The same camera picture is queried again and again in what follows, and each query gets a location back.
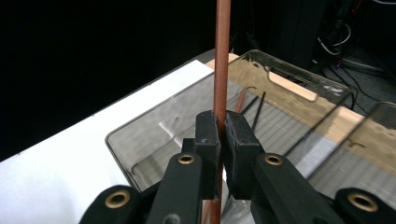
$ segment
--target brass grommet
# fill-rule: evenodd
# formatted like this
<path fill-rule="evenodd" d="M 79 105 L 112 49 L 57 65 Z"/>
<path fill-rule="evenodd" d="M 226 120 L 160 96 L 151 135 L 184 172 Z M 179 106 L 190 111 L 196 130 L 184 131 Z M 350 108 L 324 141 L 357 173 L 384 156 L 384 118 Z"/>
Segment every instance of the brass grommet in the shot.
<path fill-rule="evenodd" d="M 130 199 L 131 194 L 125 189 L 120 189 L 107 196 L 105 205 L 108 208 L 119 208 L 127 204 Z"/>
<path fill-rule="evenodd" d="M 283 163 L 282 158 L 275 155 L 268 155 L 264 159 L 266 162 L 270 163 L 271 165 L 281 165 Z"/>
<path fill-rule="evenodd" d="M 194 162 L 194 157 L 192 155 L 181 155 L 177 161 L 181 164 L 187 165 Z"/>
<path fill-rule="evenodd" d="M 360 193 L 351 193 L 347 195 L 347 199 L 350 203 L 363 211 L 376 212 L 378 210 L 378 205 L 376 204 L 376 202 L 367 195 Z"/>

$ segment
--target clamp jaw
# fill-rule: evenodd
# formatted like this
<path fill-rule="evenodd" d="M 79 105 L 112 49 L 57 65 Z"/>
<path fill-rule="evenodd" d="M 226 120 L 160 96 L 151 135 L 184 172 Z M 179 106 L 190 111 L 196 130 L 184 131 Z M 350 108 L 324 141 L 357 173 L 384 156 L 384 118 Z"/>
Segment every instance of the clamp jaw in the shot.
<path fill-rule="evenodd" d="M 196 117 L 195 138 L 168 163 L 161 183 L 143 191 L 115 186 L 84 214 L 86 223 L 201 223 L 202 200 L 219 197 L 220 160 L 230 195 L 251 200 L 256 223 L 391 223 L 396 212 L 361 189 L 332 200 L 316 192 L 285 157 L 265 153 L 244 116 L 228 111 L 220 141 L 211 111 Z"/>

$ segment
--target copper rod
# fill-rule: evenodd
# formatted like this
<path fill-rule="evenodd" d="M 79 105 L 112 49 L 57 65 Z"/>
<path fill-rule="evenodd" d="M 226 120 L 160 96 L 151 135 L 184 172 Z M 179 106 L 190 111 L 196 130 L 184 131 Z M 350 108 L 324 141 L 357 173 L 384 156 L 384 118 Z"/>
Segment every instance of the copper rod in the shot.
<path fill-rule="evenodd" d="M 241 112 L 242 104 L 244 103 L 246 93 L 247 93 L 246 89 L 243 89 L 241 91 L 241 94 L 239 95 L 239 98 L 238 98 L 238 103 L 236 104 L 236 107 L 235 107 L 236 113 Z"/>
<path fill-rule="evenodd" d="M 201 224 L 206 224 L 207 221 L 207 215 L 209 214 L 209 208 L 210 208 L 211 201 L 206 201 L 204 211 L 202 213 L 202 220 Z"/>
<path fill-rule="evenodd" d="M 218 0 L 216 13 L 216 47 L 215 47 L 215 88 L 213 114 L 218 119 L 220 142 L 224 136 L 224 121 L 227 103 L 228 53 L 230 45 L 231 0 Z M 213 200 L 210 208 L 210 223 L 220 224 L 221 192 L 223 162 L 219 159 L 218 198 Z"/>

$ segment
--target plastic tray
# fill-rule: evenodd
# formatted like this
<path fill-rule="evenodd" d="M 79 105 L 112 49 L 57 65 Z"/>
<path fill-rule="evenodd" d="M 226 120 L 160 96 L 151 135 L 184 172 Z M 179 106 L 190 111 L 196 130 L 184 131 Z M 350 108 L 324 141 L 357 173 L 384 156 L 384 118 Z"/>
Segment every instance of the plastic tray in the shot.
<path fill-rule="evenodd" d="M 395 104 L 377 104 L 309 176 L 311 185 L 332 198 L 339 189 L 365 189 L 396 209 L 395 115 Z"/>
<path fill-rule="evenodd" d="M 183 138 L 194 137 L 195 116 L 213 106 L 213 74 L 110 133 L 106 143 L 135 187 L 147 189 L 163 177 Z M 255 134 L 264 150 L 286 154 L 350 94 L 347 87 L 257 50 L 229 64 L 227 109 L 265 97 Z M 252 125 L 260 100 L 244 114 Z"/>

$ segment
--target white surface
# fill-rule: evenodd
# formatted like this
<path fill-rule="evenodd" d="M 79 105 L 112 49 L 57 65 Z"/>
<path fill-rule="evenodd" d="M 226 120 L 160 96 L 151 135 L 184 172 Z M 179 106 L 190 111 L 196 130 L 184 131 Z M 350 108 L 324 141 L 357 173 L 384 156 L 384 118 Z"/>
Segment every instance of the white surface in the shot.
<path fill-rule="evenodd" d="M 100 192 L 128 185 L 107 149 L 106 135 L 211 72 L 202 63 L 189 63 L 2 161 L 0 223 L 79 223 Z"/>

